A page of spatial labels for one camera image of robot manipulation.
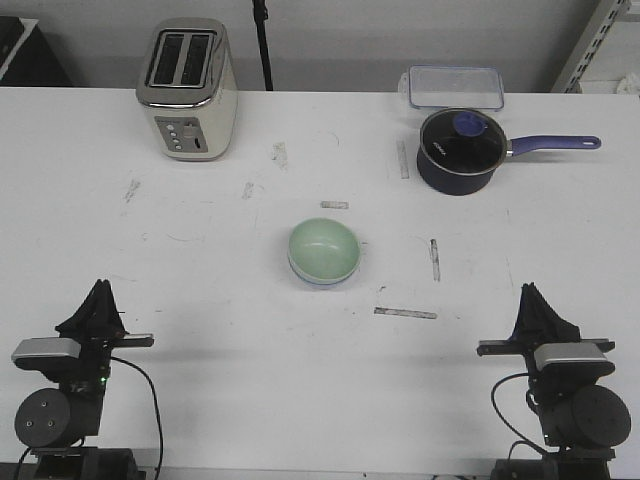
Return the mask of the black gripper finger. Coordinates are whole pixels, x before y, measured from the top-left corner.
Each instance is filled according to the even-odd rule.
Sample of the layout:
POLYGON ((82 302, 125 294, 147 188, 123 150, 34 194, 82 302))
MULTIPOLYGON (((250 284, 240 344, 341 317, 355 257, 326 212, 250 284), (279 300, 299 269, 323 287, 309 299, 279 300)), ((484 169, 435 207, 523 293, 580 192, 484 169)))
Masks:
POLYGON ((117 310, 111 283, 108 280, 104 280, 103 286, 105 295, 105 329, 109 335, 124 335, 125 327, 117 310))
POLYGON ((531 292, 531 302, 535 317, 532 323, 539 332, 539 338, 541 340, 580 339, 579 327, 560 317, 548 304, 535 284, 532 287, 531 292))
POLYGON ((77 335, 97 335, 103 326, 104 281, 97 280, 89 294, 69 318, 69 331, 77 335))
POLYGON ((519 309, 516 317, 516 322, 512 332, 513 340, 523 340, 530 330, 530 297, 531 289, 534 286, 533 283, 525 283, 521 288, 521 296, 519 300, 519 309))

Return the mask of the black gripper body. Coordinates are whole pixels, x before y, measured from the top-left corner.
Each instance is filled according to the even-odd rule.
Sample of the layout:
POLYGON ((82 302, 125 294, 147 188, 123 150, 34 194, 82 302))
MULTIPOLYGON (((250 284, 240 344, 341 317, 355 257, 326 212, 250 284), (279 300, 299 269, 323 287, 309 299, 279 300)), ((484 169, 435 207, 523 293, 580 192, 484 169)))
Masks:
POLYGON ((506 340, 481 340, 477 354, 520 356, 526 371, 544 380, 598 380, 615 371, 606 353, 615 346, 608 339, 583 339, 568 322, 550 327, 517 324, 506 340))
POLYGON ((151 333, 131 334, 122 324, 90 327, 88 322, 70 319, 55 327, 60 338, 80 345, 77 358, 64 367, 61 380, 106 380, 110 376, 111 354, 118 348, 148 348, 154 345, 151 333))

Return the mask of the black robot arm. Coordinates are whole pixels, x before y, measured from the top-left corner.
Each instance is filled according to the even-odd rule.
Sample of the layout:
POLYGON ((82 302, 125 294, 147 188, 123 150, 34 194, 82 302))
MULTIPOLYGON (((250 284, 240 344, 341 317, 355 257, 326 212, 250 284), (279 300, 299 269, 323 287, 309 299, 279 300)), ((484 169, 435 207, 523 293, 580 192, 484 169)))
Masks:
POLYGON ((99 433, 112 352, 150 347, 151 334, 124 327, 111 284, 99 279, 56 337, 22 340, 11 355, 16 367, 38 371, 56 384, 30 394, 14 420, 16 436, 37 458, 35 479, 144 479, 129 448, 86 446, 99 433))
POLYGON ((614 347, 607 338, 583 338, 579 327, 561 318, 534 284, 523 285, 509 338, 482 340, 476 352, 524 359, 525 401, 539 420, 544 443, 518 434, 517 444, 532 448, 539 459, 499 459, 491 478, 609 478, 614 449, 632 427, 623 400, 598 382, 615 370, 606 356, 614 347))

